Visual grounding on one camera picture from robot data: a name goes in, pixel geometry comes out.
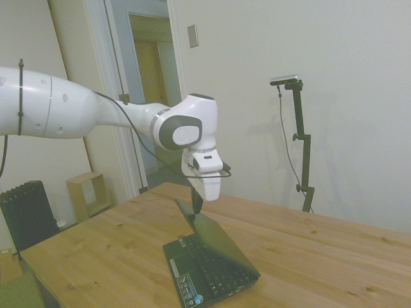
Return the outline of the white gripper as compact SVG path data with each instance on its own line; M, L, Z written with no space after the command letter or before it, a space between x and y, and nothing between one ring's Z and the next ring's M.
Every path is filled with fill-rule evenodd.
M201 212L204 201L218 199L222 169L223 162L216 150L208 152L183 150L181 170L193 186L191 200L194 213Z

